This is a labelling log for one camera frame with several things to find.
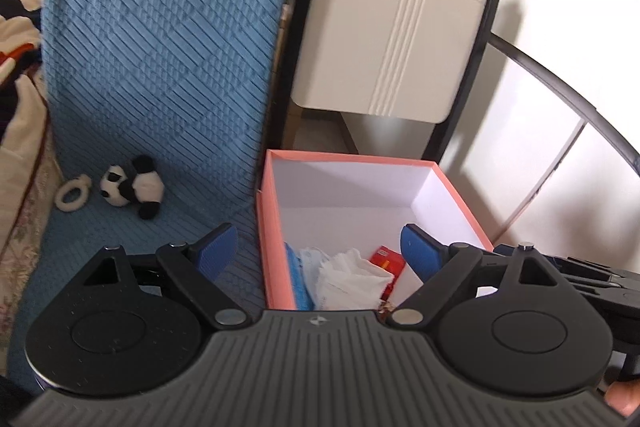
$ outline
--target open box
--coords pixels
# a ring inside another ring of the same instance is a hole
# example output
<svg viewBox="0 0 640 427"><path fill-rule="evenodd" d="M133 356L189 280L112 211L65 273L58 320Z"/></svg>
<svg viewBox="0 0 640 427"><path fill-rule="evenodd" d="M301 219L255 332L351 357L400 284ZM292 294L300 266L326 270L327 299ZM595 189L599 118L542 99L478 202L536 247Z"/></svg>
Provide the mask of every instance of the open box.
<svg viewBox="0 0 640 427"><path fill-rule="evenodd" d="M400 232L415 223L441 243L491 242L434 162L303 151L267 151L257 195L267 305L296 309L284 243L332 255L357 248L368 259L381 245L400 251ZM406 266L389 301L421 285Z"/></svg>

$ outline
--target human hand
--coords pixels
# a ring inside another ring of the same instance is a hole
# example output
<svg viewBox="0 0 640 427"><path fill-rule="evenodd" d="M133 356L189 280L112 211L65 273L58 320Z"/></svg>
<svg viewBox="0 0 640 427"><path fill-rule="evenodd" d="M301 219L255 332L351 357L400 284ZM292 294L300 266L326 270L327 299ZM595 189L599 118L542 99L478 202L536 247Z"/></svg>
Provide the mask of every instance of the human hand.
<svg viewBox="0 0 640 427"><path fill-rule="evenodd" d="M620 414L631 415L640 406L640 380L612 383L604 399Z"/></svg>

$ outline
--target red package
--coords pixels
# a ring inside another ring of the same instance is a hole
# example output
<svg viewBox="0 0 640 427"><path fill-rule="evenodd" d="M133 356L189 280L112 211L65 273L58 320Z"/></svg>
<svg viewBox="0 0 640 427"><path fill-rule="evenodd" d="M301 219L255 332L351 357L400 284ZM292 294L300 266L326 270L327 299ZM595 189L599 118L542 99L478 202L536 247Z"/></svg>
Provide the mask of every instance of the red package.
<svg viewBox="0 0 640 427"><path fill-rule="evenodd" d="M378 248L378 251L371 256L369 262L376 266L380 266L383 270L388 271L394 276L394 279L386 285L385 291L382 294L382 300L386 301L388 296L391 295L394 285L396 284L396 280L404 269L406 261L398 252L389 250L387 247L380 247Z"/></svg>

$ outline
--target blue rubber tip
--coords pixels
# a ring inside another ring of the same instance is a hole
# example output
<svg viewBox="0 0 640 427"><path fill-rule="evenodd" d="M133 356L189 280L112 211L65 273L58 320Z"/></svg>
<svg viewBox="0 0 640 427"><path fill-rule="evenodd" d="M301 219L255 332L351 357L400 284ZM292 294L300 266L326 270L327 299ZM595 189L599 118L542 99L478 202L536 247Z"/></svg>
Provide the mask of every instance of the blue rubber tip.
<svg viewBox="0 0 640 427"><path fill-rule="evenodd" d="M211 282L231 263L238 250L238 230L233 225L198 242L195 266Z"/></svg>
<svg viewBox="0 0 640 427"><path fill-rule="evenodd" d="M402 228L400 253L422 282L427 282L442 268L442 258L437 246L430 245L409 226Z"/></svg>

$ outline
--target panda head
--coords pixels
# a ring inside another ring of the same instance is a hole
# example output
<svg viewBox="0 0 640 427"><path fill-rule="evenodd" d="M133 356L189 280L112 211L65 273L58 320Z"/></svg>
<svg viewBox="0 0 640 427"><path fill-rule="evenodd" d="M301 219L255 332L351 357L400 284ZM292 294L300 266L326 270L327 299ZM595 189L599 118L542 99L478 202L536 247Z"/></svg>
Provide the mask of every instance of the panda head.
<svg viewBox="0 0 640 427"><path fill-rule="evenodd" d="M129 200L120 193L120 184L127 175L119 165L112 165L100 180L100 195L113 206L124 206Z"/></svg>

